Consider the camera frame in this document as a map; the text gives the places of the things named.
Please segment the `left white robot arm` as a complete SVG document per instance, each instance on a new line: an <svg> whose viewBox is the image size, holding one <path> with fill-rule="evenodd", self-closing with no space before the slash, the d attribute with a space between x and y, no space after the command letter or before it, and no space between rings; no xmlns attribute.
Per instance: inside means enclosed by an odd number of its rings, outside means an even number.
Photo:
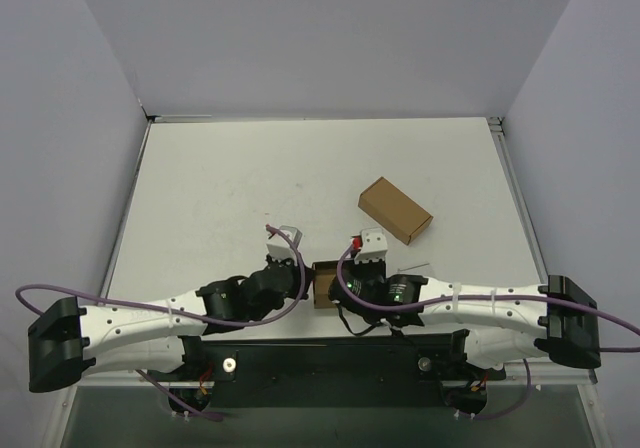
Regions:
<svg viewBox="0 0 640 448"><path fill-rule="evenodd" d="M307 299L312 279L303 261L268 257L250 276L148 303L83 306L66 290L28 328L29 390L53 392L86 375L136 369L196 378L205 366L204 336L283 318Z"/></svg>

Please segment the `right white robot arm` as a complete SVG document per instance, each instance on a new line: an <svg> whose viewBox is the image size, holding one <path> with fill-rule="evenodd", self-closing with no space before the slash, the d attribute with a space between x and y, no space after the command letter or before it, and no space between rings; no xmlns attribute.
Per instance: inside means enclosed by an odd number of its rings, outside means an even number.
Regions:
<svg viewBox="0 0 640 448"><path fill-rule="evenodd" d="M371 324L465 330L466 361L481 369L544 357L576 369L601 365L597 303L565 276L524 287L491 287L418 274L389 276L382 262L345 261L328 297Z"/></svg>

